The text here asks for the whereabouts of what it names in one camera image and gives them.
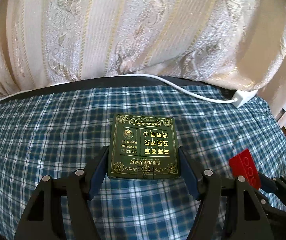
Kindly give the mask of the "red toy brick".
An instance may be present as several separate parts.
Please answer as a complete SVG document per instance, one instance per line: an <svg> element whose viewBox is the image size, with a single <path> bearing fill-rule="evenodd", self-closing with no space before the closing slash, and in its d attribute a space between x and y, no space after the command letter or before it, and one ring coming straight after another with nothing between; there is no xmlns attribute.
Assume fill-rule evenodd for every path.
<svg viewBox="0 0 286 240"><path fill-rule="evenodd" d="M228 164L234 178L243 176L252 187L257 190L260 189L261 182L258 171L248 149L229 159Z"/></svg>

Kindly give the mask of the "green gold printed box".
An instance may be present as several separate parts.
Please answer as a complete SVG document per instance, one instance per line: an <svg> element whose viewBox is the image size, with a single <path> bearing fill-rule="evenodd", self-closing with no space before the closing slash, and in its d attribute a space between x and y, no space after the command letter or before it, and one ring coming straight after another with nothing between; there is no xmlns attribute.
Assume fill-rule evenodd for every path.
<svg viewBox="0 0 286 240"><path fill-rule="evenodd" d="M115 114L108 172L118 179L176 179L181 176L174 118Z"/></svg>

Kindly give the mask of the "blue plaid tablecloth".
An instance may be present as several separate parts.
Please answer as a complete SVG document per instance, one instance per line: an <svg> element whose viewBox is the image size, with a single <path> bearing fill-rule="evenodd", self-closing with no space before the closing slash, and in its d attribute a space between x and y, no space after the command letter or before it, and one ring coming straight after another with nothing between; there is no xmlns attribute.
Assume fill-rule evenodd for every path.
<svg viewBox="0 0 286 240"><path fill-rule="evenodd" d="M0 234L13 239L40 179L70 175L109 144L115 113L170 116L178 144L230 177L228 160L248 149L268 177L286 171L286 137L268 104L240 108L197 100L170 86L94 88L0 104ZM106 178L89 208L102 239L186 239L198 203L182 179Z"/></svg>

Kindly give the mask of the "white power strip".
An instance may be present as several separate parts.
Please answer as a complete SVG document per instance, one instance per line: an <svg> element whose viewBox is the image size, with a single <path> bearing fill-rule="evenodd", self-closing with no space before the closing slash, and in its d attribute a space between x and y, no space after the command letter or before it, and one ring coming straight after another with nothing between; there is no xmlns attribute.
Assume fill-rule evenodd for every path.
<svg viewBox="0 0 286 240"><path fill-rule="evenodd" d="M257 90L252 90L252 91L237 90L232 97L232 99L234 100L232 105L236 108L239 108L242 105L246 104L249 100L251 100L256 94Z"/></svg>

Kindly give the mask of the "cream patterned curtain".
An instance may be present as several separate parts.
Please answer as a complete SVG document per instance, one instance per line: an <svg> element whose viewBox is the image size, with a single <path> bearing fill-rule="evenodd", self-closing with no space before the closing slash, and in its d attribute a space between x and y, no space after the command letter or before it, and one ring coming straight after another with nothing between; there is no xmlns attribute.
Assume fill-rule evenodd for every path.
<svg viewBox="0 0 286 240"><path fill-rule="evenodd" d="M286 122L286 0L0 0L0 98L130 73L257 90Z"/></svg>

